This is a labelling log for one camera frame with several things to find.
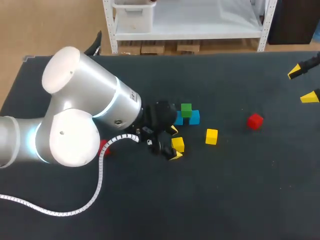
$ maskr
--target yellow object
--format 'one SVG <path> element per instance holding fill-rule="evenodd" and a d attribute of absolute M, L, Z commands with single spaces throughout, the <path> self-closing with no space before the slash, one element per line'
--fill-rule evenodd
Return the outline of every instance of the yellow object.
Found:
<path fill-rule="evenodd" d="M 175 137 L 171 139 L 172 148 L 177 152 L 183 153 L 185 151 L 185 144 L 182 137 Z"/>
<path fill-rule="evenodd" d="M 175 130 L 175 134 L 173 134 L 173 136 L 176 135 L 176 134 L 178 133 L 178 130 L 177 130 L 177 129 L 175 128 L 175 126 L 173 126 L 173 125 L 171 126 L 171 128 L 172 128 L 173 130 Z"/>
<path fill-rule="evenodd" d="M 218 140 L 218 130 L 216 129 L 207 129 L 205 136 L 205 143 L 216 145 Z"/>
<path fill-rule="evenodd" d="M 312 91 L 312 92 L 308 93 L 307 95 L 300 97 L 300 100 L 304 104 L 306 104 L 306 103 L 319 103 L 319 99 L 318 99 L 315 91 Z"/>
<path fill-rule="evenodd" d="M 180 157 L 182 157 L 182 154 L 180 152 L 176 151 L 176 156 L 171 158 L 170 160 L 178 159 Z"/>
<path fill-rule="evenodd" d="M 300 67 L 299 64 L 297 64 L 297 65 L 294 67 L 294 69 L 292 69 L 291 72 L 289 72 L 289 74 L 288 74 L 289 79 L 291 79 L 291 77 L 290 77 L 291 74 L 293 74 L 293 73 L 295 73 L 296 71 L 299 71 L 299 70 L 301 70 L 301 67 Z"/>

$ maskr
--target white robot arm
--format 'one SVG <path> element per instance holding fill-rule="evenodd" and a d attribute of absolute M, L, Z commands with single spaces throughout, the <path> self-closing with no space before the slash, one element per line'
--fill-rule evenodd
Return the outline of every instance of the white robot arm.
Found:
<path fill-rule="evenodd" d="M 100 145 L 92 118 L 111 128 L 142 134 L 143 141 L 153 143 L 156 154 L 168 159 L 181 156 L 172 148 L 158 146 L 157 139 L 160 132 L 175 133 L 169 129 L 177 116 L 174 106 L 157 102 L 144 109 L 135 91 L 75 47 L 65 47 L 51 58 L 42 86 L 52 95 L 44 118 L 0 117 L 1 168 L 22 161 L 68 167 L 89 163 Z"/>

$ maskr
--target white cable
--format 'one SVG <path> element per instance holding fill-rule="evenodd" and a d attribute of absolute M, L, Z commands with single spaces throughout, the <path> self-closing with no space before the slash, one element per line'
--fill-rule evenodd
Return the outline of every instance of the white cable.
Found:
<path fill-rule="evenodd" d="M 113 144 L 114 142 L 121 140 L 121 139 L 131 139 L 135 142 L 139 142 L 139 137 L 136 135 L 132 135 L 132 134 L 122 134 L 122 135 L 118 135 L 114 138 L 112 138 L 111 140 L 109 140 L 102 148 L 100 155 L 99 155 L 99 173 L 98 173 L 98 184 L 96 186 L 96 190 L 95 193 L 93 195 L 93 197 L 91 198 L 91 200 L 84 205 L 83 207 L 74 210 L 74 211 L 67 211 L 67 212 L 58 212 L 58 211 L 50 211 L 47 209 L 44 209 L 40 206 L 34 205 L 26 200 L 20 199 L 18 197 L 14 197 L 14 196 L 8 196 L 8 195 L 3 195 L 0 194 L 0 199 L 5 199 L 5 200 L 9 200 L 9 201 L 13 201 L 22 205 L 25 205 L 29 208 L 32 208 L 38 212 L 41 212 L 43 214 L 46 215 L 51 215 L 51 216 L 56 216 L 56 217 L 69 217 L 69 216 L 73 216 L 73 215 L 77 215 L 79 213 L 84 212 L 85 210 L 87 210 L 97 199 L 99 192 L 101 190 L 101 186 L 102 186 L 102 180 L 103 180 L 103 171 L 104 171 L 104 155 L 106 150 L 109 148 L 109 146 L 111 144 Z"/>

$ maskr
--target black table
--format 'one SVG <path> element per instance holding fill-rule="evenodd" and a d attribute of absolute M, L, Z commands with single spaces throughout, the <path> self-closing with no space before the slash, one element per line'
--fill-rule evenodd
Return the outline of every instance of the black table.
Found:
<path fill-rule="evenodd" d="M 320 86 L 320 67 L 289 80 L 314 52 L 211 56 L 96 56 L 146 101 L 192 103 L 200 125 L 178 127 L 186 152 L 166 162 L 144 144 L 113 146 L 102 191 L 82 214 L 58 218 L 0 200 L 1 239 L 32 240 L 306 240 L 320 237 L 320 104 L 302 104 Z M 23 63 L 0 112 L 43 117 L 41 87 L 50 57 Z M 260 131 L 246 128 L 252 113 Z M 100 133 L 110 138 L 119 132 Z M 216 146 L 206 129 L 218 129 Z M 13 164 L 0 172 L 0 193 L 53 211 L 92 197 L 98 161 L 78 168 Z"/>

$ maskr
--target white shelf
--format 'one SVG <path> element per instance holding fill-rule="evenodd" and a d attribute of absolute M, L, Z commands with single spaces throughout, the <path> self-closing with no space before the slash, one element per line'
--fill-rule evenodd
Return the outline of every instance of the white shelf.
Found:
<path fill-rule="evenodd" d="M 127 33 L 118 27 L 115 39 L 240 39 L 262 34 L 250 0 L 159 0 L 154 11 L 152 32 Z"/>

